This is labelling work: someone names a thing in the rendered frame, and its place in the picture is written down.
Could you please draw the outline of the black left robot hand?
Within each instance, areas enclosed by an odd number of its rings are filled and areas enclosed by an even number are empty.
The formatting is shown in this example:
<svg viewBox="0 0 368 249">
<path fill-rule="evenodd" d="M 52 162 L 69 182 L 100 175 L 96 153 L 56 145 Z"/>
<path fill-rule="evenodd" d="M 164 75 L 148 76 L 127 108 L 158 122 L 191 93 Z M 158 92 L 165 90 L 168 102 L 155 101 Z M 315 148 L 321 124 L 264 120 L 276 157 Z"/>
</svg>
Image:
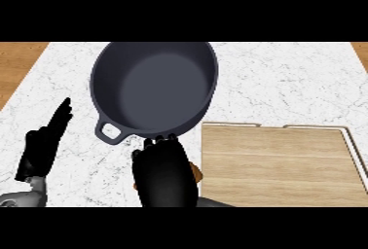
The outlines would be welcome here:
<svg viewBox="0 0 368 249">
<path fill-rule="evenodd" d="M 59 142 L 72 118 L 71 98 L 66 97 L 52 116 L 47 126 L 26 133 L 26 146 L 22 154 L 15 180 L 24 182 L 29 177 L 44 177 L 52 169 Z"/>
</svg>

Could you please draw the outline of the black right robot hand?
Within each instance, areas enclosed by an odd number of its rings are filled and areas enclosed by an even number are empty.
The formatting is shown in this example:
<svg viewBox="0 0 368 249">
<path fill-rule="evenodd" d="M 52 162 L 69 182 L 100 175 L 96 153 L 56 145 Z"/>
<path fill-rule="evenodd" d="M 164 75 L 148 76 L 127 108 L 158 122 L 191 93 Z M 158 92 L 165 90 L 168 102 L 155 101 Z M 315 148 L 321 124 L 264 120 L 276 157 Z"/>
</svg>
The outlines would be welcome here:
<svg viewBox="0 0 368 249">
<path fill-rule="evenodd" d="M 131 152 L 131 175 L 143 207 L 196 206 L 195 176 L 174 133 L 143 140 L 143 149 Z"/>
</svg>

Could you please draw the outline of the pale wooden tray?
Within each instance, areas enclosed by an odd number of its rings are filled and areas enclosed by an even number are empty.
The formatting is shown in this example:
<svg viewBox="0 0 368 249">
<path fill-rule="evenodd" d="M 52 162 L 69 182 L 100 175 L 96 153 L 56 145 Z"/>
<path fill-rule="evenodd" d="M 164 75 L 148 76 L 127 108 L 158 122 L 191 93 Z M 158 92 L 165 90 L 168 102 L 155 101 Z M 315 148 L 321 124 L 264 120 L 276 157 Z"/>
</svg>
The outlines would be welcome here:
<svg viewBox="0 0 368 249">
<path fill-rule="evenodd" d="M 368 169 L 343 126 L 205 123 L 201 194 L 233 206 L 368 206 Z"/>
</svg>

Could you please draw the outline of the dark grey cast-iron pot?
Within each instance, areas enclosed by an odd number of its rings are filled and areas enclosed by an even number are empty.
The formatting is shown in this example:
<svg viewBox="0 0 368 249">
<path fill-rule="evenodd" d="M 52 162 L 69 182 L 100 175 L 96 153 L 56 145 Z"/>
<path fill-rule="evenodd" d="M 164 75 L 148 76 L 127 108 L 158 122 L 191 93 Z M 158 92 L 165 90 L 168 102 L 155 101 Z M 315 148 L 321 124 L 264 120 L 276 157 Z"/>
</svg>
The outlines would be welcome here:
<svg viewBox="0 0 368 249">
<path fill-rule="evenodd" d="M 90 72 L 96 137 L 117 145 L 133 134 L 185 134 L 205 115 L 217 78 L 207 42 L 109 43 Z"/>
</svg>

